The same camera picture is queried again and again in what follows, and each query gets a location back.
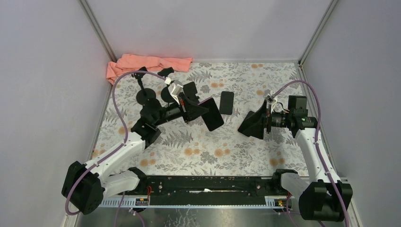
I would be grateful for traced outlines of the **purple phone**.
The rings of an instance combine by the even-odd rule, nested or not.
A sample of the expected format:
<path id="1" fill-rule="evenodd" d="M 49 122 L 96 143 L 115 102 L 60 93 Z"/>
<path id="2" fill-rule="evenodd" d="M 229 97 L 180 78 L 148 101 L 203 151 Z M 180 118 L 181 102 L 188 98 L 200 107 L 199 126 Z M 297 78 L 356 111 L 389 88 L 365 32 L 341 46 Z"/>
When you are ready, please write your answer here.
<path id="1" fill-rule="evenodd" d="M 224 120 L 214 98 L 210 97 L 200 102 L 198 105 L 208 109 L 208 112 L 201 117 L 209 131 L 214 131 L 224 125 Z"/>

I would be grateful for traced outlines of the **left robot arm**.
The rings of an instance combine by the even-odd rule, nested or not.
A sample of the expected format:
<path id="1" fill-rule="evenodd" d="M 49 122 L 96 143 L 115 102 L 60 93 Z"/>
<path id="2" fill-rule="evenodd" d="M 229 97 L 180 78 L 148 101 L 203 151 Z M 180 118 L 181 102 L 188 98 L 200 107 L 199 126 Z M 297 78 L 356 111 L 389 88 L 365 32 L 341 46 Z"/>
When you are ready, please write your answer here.
<path id="1" fill-rule="evenodd" d="M 133 170 L 112 174 L 126 159 L 143 152 L 160 136 L 159 125 L 177 118 L 193 121 L 212 113 L 215 100 L 209 97 L 195 102 L 184 93 L 178 101 L 162 106 L 156 98 L 148 98 L 142 104 L 140 118 L 131 129 L 125 128 L 123 140 L 100 156 L 85 163 L 75 161 L 68 167 L 61 189 L 65 197 L 65 211 L 74 216 L 93 212 L 105 198 L 122 192 L 142 194 L 147 182 Z"/>

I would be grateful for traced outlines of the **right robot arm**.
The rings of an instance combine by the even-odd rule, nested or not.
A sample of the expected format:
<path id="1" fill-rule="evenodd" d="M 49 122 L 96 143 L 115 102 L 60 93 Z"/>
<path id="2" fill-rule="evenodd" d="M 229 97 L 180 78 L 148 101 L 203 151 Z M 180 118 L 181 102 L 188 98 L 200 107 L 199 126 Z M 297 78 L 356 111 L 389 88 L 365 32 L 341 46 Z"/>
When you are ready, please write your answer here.
<path id="1" fill-rule="evenodd" d="M 318 121 L 308 116 L 305 96 L 289 96 L 288 111 L 277 113 L 264 101 L 256 111 L 250 111 L 238 132 L 247 137 L 263 139 L 273 127 L 287 128 L 301 148 L 309 173 L 309 182 L 301 179 L 297 171 L 277 169 L 272 176 L 274 193 L 288 192 L 298 201 L 299 212 L 305 220 L 342 222 L 346 219 L 353 190 L 343 183 L 334 171 L 317 129 Z"/>

